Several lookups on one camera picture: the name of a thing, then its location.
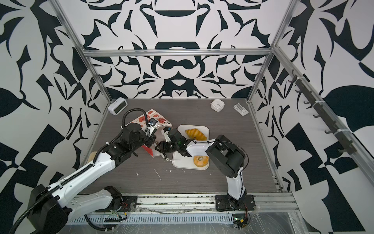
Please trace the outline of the red patterned paper bag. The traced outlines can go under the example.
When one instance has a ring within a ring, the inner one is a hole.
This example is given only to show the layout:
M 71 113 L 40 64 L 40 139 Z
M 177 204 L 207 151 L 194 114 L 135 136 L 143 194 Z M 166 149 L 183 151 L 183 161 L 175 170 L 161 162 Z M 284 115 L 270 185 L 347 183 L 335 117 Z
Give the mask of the red patterned paper bag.
M 157 151 L 155 147 L 161 141 L 166 141 L 166 130 L 170 130 L 172 128 L 172 124 L 154 109 L 146 111 L 146 114 L 151 127 L 151 135 L 155 135 L 156 139 L 150 147 L 143 145 L 142 148 L 152 157 L 162 156 L 162 154 Z

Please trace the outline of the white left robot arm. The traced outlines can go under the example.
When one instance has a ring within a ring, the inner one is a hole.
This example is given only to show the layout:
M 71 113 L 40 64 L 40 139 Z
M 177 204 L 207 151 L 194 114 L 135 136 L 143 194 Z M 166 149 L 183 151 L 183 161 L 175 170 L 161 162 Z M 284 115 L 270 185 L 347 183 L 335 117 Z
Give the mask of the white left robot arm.
M 99 150 L 93 161 L 48 187 L 39 185 L 32 190 L 27 218 L 38 234 L 56 234 L 69 221 L 99 210 L 119 209 L 122 195 L 113 186 L 80 198 L 77 194 L 99 177 L 115 169 L 134 155 L 143 145 L 155 141 L 157 121 L 152 119 L 146 129 L 140 124 L 125 126 L 114 141 Z

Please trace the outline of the yellow fake croissant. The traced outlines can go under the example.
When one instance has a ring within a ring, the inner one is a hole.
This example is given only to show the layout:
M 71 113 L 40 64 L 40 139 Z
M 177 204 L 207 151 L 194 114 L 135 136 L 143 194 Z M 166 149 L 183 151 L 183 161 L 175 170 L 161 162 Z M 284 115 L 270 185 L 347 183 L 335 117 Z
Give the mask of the yellow fake croissant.
M 188 129 L 185 131 L 190 139 L 205 141 L 207 137 L 199 129 Z

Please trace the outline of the fake bagel ring bread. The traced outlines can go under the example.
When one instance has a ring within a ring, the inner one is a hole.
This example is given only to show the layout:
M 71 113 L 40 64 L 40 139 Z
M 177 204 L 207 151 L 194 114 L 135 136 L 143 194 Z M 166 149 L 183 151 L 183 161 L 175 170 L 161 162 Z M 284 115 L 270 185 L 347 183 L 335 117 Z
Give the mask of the fake bagel ring bread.
M 197 167 L 205 167 L 209 163 L 209 157 L 206 156 L 194 156 L 193 163 Z

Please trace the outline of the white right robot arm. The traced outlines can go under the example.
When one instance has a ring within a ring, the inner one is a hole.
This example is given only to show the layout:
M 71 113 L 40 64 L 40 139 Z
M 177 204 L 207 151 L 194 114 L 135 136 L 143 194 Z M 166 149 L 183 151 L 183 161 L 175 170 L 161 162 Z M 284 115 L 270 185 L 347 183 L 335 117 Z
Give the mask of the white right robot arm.
M 215 209 L 219 212 L 245 210 L 247 190 L 244 186 L 243 171 L 247 154 L 239 145 L 223 135 L 211 140 L 184 137 L 177 129 L 167 133 L 168 140 L 157 144 L 155 149 L 162 154 L 177 152 L 183 157 L 208 157 L 226 177 L 228 192 L 215 196 Z

